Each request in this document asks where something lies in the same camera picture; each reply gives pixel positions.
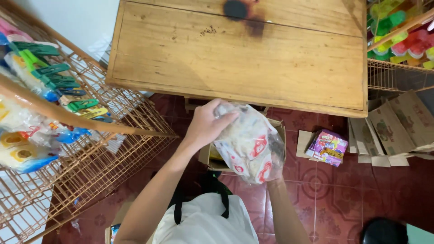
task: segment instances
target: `table top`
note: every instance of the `table top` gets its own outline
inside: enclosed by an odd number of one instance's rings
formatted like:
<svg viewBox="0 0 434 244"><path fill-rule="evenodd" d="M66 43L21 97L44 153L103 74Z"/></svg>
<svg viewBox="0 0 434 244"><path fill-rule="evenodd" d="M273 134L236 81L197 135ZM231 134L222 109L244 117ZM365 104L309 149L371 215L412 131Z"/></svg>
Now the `table top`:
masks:
<svg viewBox="0 0 434 244"><path fill-rule="evenodd" d="M364 1L242 1L121 0L106 82L366 117Z"/></svg>

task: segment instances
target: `red plastic item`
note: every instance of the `red plastic item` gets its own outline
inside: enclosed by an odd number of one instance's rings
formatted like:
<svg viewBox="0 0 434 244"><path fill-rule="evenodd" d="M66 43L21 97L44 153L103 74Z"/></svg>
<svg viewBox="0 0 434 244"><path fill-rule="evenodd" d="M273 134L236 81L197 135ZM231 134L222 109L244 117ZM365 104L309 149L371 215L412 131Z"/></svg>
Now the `red plastic item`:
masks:
<svg viewBox="0 0 434 244"><path fill-rule="evenodd" d="M431 47L434 47L434 34L429 35L424 41L412 45L409 49L409 54L417 58L417 56L423 55Z"/></svg>
<svg viewBox="0 0 434 244"><path fill-rule="evenodd" d="M416 32L410 33L402 42L398 42L397 44L393 45L391 50L395 55L402 56L410 47L425 41L427 37L427 30L418 30Z"/></svg>

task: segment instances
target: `person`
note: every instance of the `person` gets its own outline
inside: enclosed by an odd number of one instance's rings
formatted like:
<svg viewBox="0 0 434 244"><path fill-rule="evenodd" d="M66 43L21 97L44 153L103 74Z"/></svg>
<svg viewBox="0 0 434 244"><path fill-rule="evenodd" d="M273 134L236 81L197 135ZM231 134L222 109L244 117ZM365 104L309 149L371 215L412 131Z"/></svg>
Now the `person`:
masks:
<svg viewBox="0 0 434 244"><path fill-rule="evenodd" d="M214 192L202 194L191 201L171 203L191 157L215 140L237 118L237 113L229 113L215 119L214 109L224 102L214 99L195 109L186 136L132 203L114 244L142 244L148 241L153 244L259 243L243 201L226 191L227 188L217 187L218 180L207 181L208 186L214 185L211 187ZM267 190L276 241L280 244L311 243L289 200L283 178L268 181Z"/></svg>

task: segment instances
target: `pink candy package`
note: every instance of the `pink candy package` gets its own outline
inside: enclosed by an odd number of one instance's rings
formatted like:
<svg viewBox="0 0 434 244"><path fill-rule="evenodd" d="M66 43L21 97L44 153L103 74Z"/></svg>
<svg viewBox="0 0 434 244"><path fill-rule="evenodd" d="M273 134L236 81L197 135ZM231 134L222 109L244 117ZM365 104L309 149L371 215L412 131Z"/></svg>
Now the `pink candy package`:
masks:
<svg viewBox="0 0 434 244"><path fill-rule="evenodd" d="M250 105L219 105L217 119L238 112L238 118L214 140L227 166L250 184L262 184L282 174L285 144L267 118Z"/></svg>
<svg viewBox="0 0 434 244"><path fill-rule="evenodd" d="M316 133L306 155L338 167L342 163L348 142L329 130Z"/></svg>

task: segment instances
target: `red tile floor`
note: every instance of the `red tile floor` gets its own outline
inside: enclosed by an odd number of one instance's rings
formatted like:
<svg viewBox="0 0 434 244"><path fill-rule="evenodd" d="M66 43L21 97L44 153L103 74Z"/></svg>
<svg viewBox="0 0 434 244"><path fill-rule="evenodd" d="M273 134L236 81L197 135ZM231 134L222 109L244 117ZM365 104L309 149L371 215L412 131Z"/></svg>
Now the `red tile floor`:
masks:
<svg viewBox="0 0 434 244"><path fill-rule="evenodd" d="M184 136L192 118L192 112L185 112L184 98L155 94L151 100L172 128ZM338 168L309 161L295 156L298 131L326 128L346 135L346 118L278 108L270 108L268 117L283 120L286 127L287 159L283 176L289 197L312 243L358 243L363 222L374 216L403 220L434 232L431 221L434 219L434 162L411 158L409 167L371 167L357 163L357 155L349 153ZM173 142L112 196L78 216L80 232L70 224L64 225L58 231L58 243L103 244L104 229L125 198L144 188L151 173L168 160L179 142ZM199 192L192 179L205 170L196 155L181 179L182 188L192 195ZM276 243L266 185L246 186L237 176L225 172L220 180L243 199L260 243Z"/></svg>

